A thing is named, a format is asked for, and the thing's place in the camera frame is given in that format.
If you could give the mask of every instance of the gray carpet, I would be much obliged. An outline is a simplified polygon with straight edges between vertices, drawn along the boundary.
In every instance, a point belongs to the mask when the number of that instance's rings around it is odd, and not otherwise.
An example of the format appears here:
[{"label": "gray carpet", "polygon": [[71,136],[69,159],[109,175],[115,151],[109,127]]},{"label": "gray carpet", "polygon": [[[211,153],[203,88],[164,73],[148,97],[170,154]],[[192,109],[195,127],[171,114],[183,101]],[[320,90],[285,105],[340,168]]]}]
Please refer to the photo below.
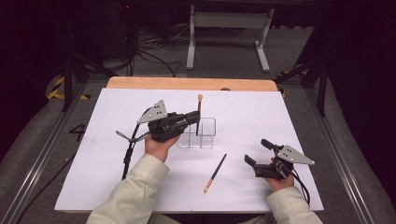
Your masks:
[{"label": "gray carpet", "polygon": [[[196,36],[195,64],[192,71],[187,71],[185,68],[188,49],[188,41],[185,39],[180,39],[159,50],[151,50],[149,53],[171,63],[170,66],[174,72],[177,70],[177,63],[173,62],[181,62],[177,77],[273,79],[279,72],[289,71],[294,66],[311,31],[310,28],[270,30],[264,45],[264,51],[271,68],[270,73],[264,73],[261,70],[256,51],[252,46],[253,41],[257,40],[256,37],[260,36],[260,33],[254,30],[244,30],[239,35],[229,35],[221,30],[199,32]],[[125,69],[119,71],[119,74],[125,73]],[[163,64],[151,63],[136,57],[134,74],[169,77],[171,73]],[[311,170],[317,180],[318,192],[324,205],[324,211],[318,212],[318,216],[324,223],[361,223],[347,194],[344,181],[335,166],[326,135],[319,125],[318,111],[309,104],[306,90],[298,84],[300,79],[301,77],[293,77],[279,87],[284,88],[286,92],[285,103],[304,153],[316,161],[316,165],[312,166]],[[53,82],[49,85],[49,89],[52,88]],[[70,158],[78,149],[78,134],[69,133],[69,131],[80,124],[89,124],[99,92],[105,86],[105,79],[90,79],[83,93],[89,94],[91,99],[78,100],[77,105],[71,111],[70,118],[66,121],[60,137],[54,143],[49,160],[35,184],[30,199],[47,184],[66,163],[66,159]],[[35,158],[46,144],[52,128],[62,114],[62,108],[63,100],[50,99],[48,105],[37,113],[26,126],[0,164],[2,178],[0,183],[0,217],[5,215],[24,178],[33,166]],[[337,146],[356,178],[361,197],[366,202],[373,223],[396,223],[396,214],[389,197],[361,155],[338,107],[331,83],[327,89],[325,113]],[[85,222],[87,214],[66,214],[53,211],[67,170],[68,167],[34,201],[21,223]],[[225,223],[234,223],[235,221],[234,217],[221,216],[221,218],[226,220]],[[193,216],[190,217],[190,222],[184,223],[192,223],[192,220]],[[199,221],[213,223],[204,217],[195,216],[195,220],[197,220],[196,223]]]}]

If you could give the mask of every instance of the white table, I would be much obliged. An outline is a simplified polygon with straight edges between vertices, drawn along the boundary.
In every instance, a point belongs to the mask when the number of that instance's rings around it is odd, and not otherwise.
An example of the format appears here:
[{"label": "white table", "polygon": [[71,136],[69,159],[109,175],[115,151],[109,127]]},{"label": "white table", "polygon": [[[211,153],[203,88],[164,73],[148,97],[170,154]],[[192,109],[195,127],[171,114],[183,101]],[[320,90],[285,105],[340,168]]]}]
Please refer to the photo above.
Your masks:
[{"label": "white table", "polygon": [[[171,148],[166,161],[170,173],[158,194],[154,212],[269,212],[265,198],[271,189],[262,178],[254,176],[244,156],[248,154],[258,163],[270,163],[274,152],[260,144],[262,138],[303,152],[280,92],[109,88],[102,89],[55,210],[89,212],[103,203],[121,180],[128,147],[116,131],[132,135],[137,119],[160,99],[168,112],[191,112],[196,109],[198,94],[204,96],[202,117],[216,119],[214,147],[178,148],[175,144]],[[138,134],[147,130],[143,124]],[[143,152],[143,142],[137,143],[131,167]],[[227,158],[209,192],[204,194],[207,181],[225,153]],[[309,167],[296,164],[295,169],[309,190],[311,209],[323,210]]]}]

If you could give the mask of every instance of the metal frame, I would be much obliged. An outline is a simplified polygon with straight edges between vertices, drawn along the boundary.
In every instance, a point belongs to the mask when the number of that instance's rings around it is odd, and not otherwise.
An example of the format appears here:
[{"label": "metal frame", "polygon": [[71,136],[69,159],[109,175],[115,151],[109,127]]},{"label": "metal frame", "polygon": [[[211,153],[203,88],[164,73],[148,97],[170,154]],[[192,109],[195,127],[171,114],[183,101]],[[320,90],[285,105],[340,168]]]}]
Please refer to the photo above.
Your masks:
[{"label": "metal frame", "polygon": [[[73,98],[78,98],[84,91],[86,87],[85,83],[80,83],[76,87],[75,94]],[[40,178],[41,174],[44,171],[44,168],[46,167],[46,164],[48,160],[50,159],[50,155],[52,154],[52,151],[56,145],[56,142],[58,141],[59,135],[61,134],[61,131],[64,127],[64,125],[67,122],[67,119],[70,117],[73,108],[77,104],[78,101],[71,101],[71,105],[68,107],[68,109],[64,112],[61,113],[60,117],[56,121],[55,127],[53,128],[52,132],[49,135],[49,138],[47,139],[46,144],[43,146],[41,149],[40,154],[38,155],[37,159],[35,160],[35,164],[32,166],[30,169],[28,175],[26,176],[25,180],[23,181],[20,190],[18,191],[17,195],[15,196],[14,200],[12,201],[11,205],[9,206],[7,212],[5,213],[3,219],[1,220],[1,223],[6,224],[6,223],[15,223],[19,216],[21,215],[21,212],[23,210],[23,207],[27,203],[27,200],[29,199],[30,194],[32,193],[33,189],[35,188],[35,184],[38,181],[38,178]]]},{"label": "metal frame", "polygon": [[265,38],[271,25],[274,10],[269,9],[267,13],[216,13],[216,12],[195,12],[195,6],[191,6],[190,14],[190,43],[187,54],[187,70],[194,67],[195,56],[195,27],[227,27],[227,28],[249,28],[262,29],[260,41],[255,41],[255,48],[259,56],[263,72],[269,72],[270,67],[265,57]]},{"label": "metal frame", "polygon": [[280,84],[291,77],[294,77],[306,69],[309,69],[301,84],[304,88],[312,88],[315,82],[319,80],[319,90],[318,90],[318,99],[317,99],[317,107],[322,117],[325,117],[324,114],[324,101],[326,95],[326,84],[327,84],[327,64],[323,59],[312,61],[309,63],[302,64],[288,73],[282,73],[281,77],[277,77],[274,79],[276,84]]},{"label": "metal frame", "polygon": [[332,155],[332,160],[334,161],[335,167],[337,168],[338,173],[341,176],[341,179],[346,188],[346,192],[349,195],[349,199],[352,202],[353,207],[355,208],[356,214],[358,215],[361,223],[369,224],[375,223],[370,211],[367,208],[365,201],[361,196],[361,192],[359,191],[358,183],[353,175],[352,171],[347,166],[347,162],[345,161],[339,146],[337,145],[337,141],[332,133],[329,122],[326,118],[323,118],[316,109],[315,101],[316,95],[312,89],[304,89],[306,98],[310,103],[311,107],[315,110],[315,115],[318,119],[318,123],[326,135],[328,143],[330,145],[330,154]]}]

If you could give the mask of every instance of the transparent container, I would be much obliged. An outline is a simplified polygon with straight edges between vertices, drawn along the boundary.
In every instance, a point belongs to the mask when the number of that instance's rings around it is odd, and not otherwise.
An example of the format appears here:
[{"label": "transparent container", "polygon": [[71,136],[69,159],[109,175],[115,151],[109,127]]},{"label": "transparent container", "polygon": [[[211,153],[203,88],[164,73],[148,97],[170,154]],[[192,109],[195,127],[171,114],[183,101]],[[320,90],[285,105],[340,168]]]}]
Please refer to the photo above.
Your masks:
[{"label": "transparent container", "polygon": [[213,138],[216,136],[216,120],[212,118],[201,118],[198,125],[192,124],[184,131],[177,141],[180,148],[212,148]]}]

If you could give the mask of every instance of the black cable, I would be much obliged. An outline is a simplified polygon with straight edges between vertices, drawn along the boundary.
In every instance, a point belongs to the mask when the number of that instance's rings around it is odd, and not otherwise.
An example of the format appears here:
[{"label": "black cable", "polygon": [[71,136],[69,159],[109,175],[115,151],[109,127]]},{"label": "black cable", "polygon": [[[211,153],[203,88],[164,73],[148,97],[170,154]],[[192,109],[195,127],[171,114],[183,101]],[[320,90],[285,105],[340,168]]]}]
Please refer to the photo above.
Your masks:
[{"label": "black cable", "polygon": [[[159,62],[154,62],[154,61],[152,61],[150,59],[147,59],[147,58],[143,57],[142,55],[139,55],[139,56],[140,56],[140,58],[142,58],[145,61],[148,61],[148,62],[151,62],[151,63],[159,63]],[[167,64],[174,64],[174,63],[181,63],[181,61],[171,62],[171,63],[167,63]]]},{"label": "black cable", "polygon": [[175,74],[177,74],[178,68],[179,68],[180,66],[181,66],[181,61],[178,62],[178,66],[177,66],[177,69],[176,69]]},{"label": "black cable", "polygon": [[143,33],[141,34],[138,38],[137,38],[137,45],[142,48],[142,49],[146,49],[146,51],[150,50],[150,49],[162,49],[163,47],[171,44],[171,43],[175,43],[177,41],[179,41],[180,38],[179,36],[182,35],[184,32],[186,32],[188,30],[190,26],[184,27],[180,32],[178,32],[175,36],[172,36],[169,40],[164,40],[163,38],[160,37],[151,37],[148,38],[147,36],[150,35],[150,33]]},{"label": "black cable", "polygon": [[32,206],[32,204],[35,202],[35,200],[40,196],[40,194],[55,180],[56,177],[64,170],[64,168],[76,157],[77,152],[73,154],[72,157],[62,166],[62,168],[49,180],[49,182],[37,193],[37,195],[26,205],[26,207],[23,209],[23,211],[20,214],[20,217],[18,218],[17,224],[21,222],[23,216],[27,212],[27,210]]},{"label": "black cable", "polygon": [[311,202],[311,198],[310,198],[310,196],[309,196],[309,192],[308,192],[308,189],[306,188],[306,186],[304,185],[304,183],[303,183],[303,181],[301,181],[301,179],[300,179],[300,177],[298,176],[298,175],[296,175],[295,173],[293,173],[291,170],[289,170],[286,166],[283,166],[283,168],[285,169],[285,170],[287,170],[292,176],[294,176],[294,178],[300,183],[300,185],[301,185],[301,188],[302,188],[302,191],[304,192],[306,192],[306,198],[305,198],[305,200],[306,200],[306,202],[308,203],[308,205],[310,204],[310,202]]},{"label": "black cable", "polygon": [[129,140],[129,146],[128,146],[128,149],[126,150],[124,161],[123,161],[123,163],[125,165],[124,165],[124,170],[122,172],[122,180],[125,179],[126,174],[128,174],[129,163],[131,162],[131,157],[132,157],[132,154],[134,153],[134,145],[136,145],[136,141],[134,140],[134,137],[136,136],[139,126],[140,126],[140,124],[136,124],[136,127],[134,127],[134,133],[132,134],[132,137]]},{"label": "black cable", "polygon": [[[300,176],[298,175],[297,171],[294,168],[293,168],[292,171],[297,175],[298,178],[300,178]],[[305,190],[303,190],[302,194],[303,194],[303,196],[304,196],[304,198],[306,200]]]},{"label": "black cable", "polygon": [[127,77],[131,77],[134,75],[134,57],[132,57],[132,60],[129,61],[129,67],[130,67],[130,70],[129,70],[129,72],[127,71],[127,74],[126,74]]},{"label": "black cable", "polygon": [[154,56],[154,55],[152,55],[152,54],[150,54],[150,53],[147,53],[147,52],[145,52],[145,51],[139,51],[139,52],[140,52],[140,53],[147,54],[148,56],[151,56],[151,57],[157,59],[158,61],[160,61],[161,63],[163,63],[163,64],[171,71],[172,77],[176,77],[174,71],[172,70],[171,67],[169,67],[169,65],[168,65],[166,62],[164,62],[163,60],[159,59],[158,57],[156,57],[156,56]]}]

